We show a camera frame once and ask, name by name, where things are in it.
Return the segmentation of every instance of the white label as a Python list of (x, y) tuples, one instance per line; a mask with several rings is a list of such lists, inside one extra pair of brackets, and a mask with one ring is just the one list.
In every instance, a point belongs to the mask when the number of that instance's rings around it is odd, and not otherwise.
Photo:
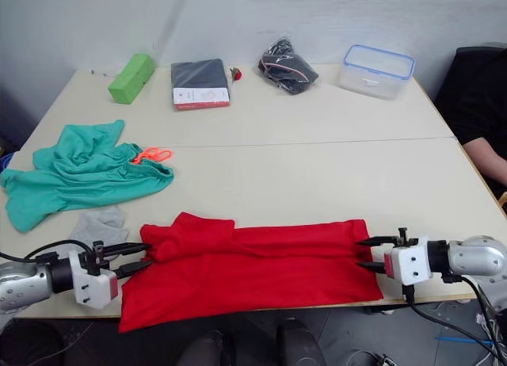
[(186, 88), (175, 87), (173, 89), (175, 104), (199, 103), (199, 102), (228, 102), (229, 92), (227, 87), (212, 88)]

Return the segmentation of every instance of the plastic container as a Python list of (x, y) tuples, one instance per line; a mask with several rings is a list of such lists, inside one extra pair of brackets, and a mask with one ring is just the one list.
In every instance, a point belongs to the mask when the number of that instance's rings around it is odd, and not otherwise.
[(414, 73), (415, 60), (409, 55), (353, 45), (343, 59), (340, 87), (394, 99)]

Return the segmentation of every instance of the white wall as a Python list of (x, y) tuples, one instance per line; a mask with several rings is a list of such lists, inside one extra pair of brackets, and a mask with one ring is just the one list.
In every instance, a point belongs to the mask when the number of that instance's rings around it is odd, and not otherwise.
[(507, 41), (507, 0), (0, 0), (0, 80), (40, 119), (76, 68), (137, 51), (161, 65), (221, 57), (255, 63), (278, 36), (314, 63), (350, 44), (410, 54), (433, 95), (459, 46)]

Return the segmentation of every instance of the green cloth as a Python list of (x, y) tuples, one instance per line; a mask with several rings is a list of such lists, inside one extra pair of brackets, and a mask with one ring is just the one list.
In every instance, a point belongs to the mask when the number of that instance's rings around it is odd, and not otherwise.
[(170, 184), (170, 168), (145, 158), (139, 165), (131, 164), (141, 152), (137, 145), (114, 147), (123, 127), (122, 120), (67, 125), (55, 146), (33, 153), (36, 170), (0, 173), (13, 226), (29, 231), (51, 213), (116, 204)]

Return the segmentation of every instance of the person's arm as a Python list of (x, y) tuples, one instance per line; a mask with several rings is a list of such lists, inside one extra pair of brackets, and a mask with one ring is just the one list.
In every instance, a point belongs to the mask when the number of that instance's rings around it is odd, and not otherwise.
[(486, 139), (471, 140), (463, 148), (480, 173), (507, 187), (507, 160), (501, 158)]

